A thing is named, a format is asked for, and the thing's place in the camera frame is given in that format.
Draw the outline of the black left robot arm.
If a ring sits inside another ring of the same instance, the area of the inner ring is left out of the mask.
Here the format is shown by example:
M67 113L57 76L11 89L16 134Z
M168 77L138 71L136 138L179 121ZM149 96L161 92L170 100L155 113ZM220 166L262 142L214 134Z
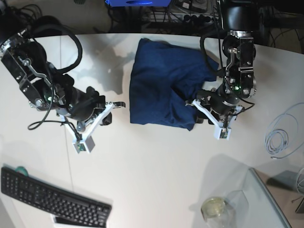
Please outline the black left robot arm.
M227 126L247 108L238 105L240 101L254 107L247 99L256 93L256 79L253 63L256 57L253 32L259 28L258 7L254 0L219 0L217 2L218 21L215 29L200 38L200 49L208 69L216 77L223 79L220 86L212 90L200 90L197 99L207 112L197 111L197 123L211 119ZM221 40L221 32L227 36ZM217 35L219 55L227 57L226 66L215 69L208 61L205 39Z

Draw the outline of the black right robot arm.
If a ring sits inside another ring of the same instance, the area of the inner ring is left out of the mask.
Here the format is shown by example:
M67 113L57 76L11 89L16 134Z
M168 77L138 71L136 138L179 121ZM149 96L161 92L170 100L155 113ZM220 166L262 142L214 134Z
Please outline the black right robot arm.
M45 49L35 40L36 35L54 30L68 35L77 47L75 62L62 69L48 62ZM105 110L105 96L92 87L85 92L75 88L74 79L68 75L80 64L82 55L79 39L62 25L45 23L29 29L13 10L0 11L0 60L39 111L56 110L67 118L86 122Z

